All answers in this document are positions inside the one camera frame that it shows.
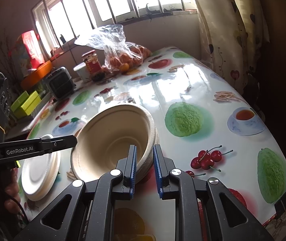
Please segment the person's left hand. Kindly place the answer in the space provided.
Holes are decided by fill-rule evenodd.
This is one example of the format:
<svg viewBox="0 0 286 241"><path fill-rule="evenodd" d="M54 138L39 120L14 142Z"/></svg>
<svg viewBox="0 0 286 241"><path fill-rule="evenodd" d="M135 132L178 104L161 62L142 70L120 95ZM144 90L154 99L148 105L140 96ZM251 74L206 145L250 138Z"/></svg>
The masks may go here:
<svg viewBox="0 0 286 241"><path fill-rule="evenodd" d="M6 192L9 196L15 199L18 203L21 202L19 197L19 185L17 182L17 172L18 168L14 168L11 170L11 181L4 188L4 192ZM7 199L4 201L4 207L12 214L18 214L20 211L19 205L13 201L12 199Z"/></svg>

